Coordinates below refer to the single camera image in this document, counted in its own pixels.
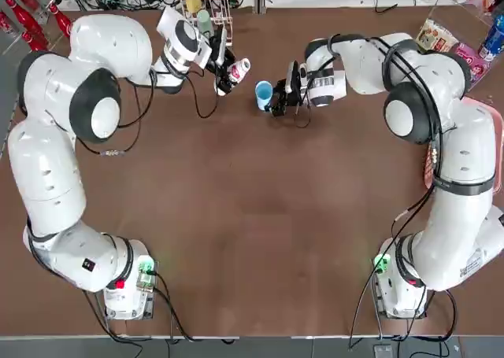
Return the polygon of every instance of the gray floor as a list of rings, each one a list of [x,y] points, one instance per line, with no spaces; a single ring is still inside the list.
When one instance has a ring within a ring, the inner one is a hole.
[[[347,351],[345,339],[290,339],[290,338],[242,338],[234,345],[220,341],[189,343],[182,341],[170,349],[171,358],[373,358],[373,346],[380,343],[365,339]],[[167,357],[168,349],[163,340],[143,342],[140,358]],[[504,338],[452,338],[449,343],[450,358],[497,358],[504,352]],[[392,345],[394,358],[397,345]],[[408,358],[414,352],[439,353],[437,344],[410,339],[401,344],[400,356]],[[84,358],[127,357],[134,358],[138,348],[119,345],[108,338],[17,340],[0,341],[1,358]],[[427,357],[417,354],[415,358]]]

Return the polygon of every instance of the white bottle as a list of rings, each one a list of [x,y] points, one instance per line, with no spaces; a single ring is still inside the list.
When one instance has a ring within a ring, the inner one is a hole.
[[[247,58],[244,58],[241,61],[236,61],[228,68],[229,80],[231,80],[233,85],[236,85],[243,80],[249,70],[250,62]]]

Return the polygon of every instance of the wire rack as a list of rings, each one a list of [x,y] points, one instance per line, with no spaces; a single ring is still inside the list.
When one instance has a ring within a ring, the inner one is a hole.
[[[186,0],[181,1],[182,15],[198,28],[198,18],[196,13],[191,13],[187,8]],[[233,43],[233,18],[229,9],[229,0],[202,0],[203,9],[206,9],[210,15],[210,20],[214,27],[218,28],[219,25],[224,25],[228,31],[228,39],[226,46],[232,46]]]

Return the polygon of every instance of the green indicator light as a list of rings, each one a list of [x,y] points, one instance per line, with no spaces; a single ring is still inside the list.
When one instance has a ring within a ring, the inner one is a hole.
[[[390,254],[379,254],[375,257],[374,264],[376,266],[376,273],[382,274],[387,271],[388,263],[391,261]]]

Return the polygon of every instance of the yellow bottle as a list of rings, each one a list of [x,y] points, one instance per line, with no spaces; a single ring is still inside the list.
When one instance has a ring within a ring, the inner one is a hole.
[[[186,6],[190,13],[197,13],[202,8],[202,0],[186,0]]]

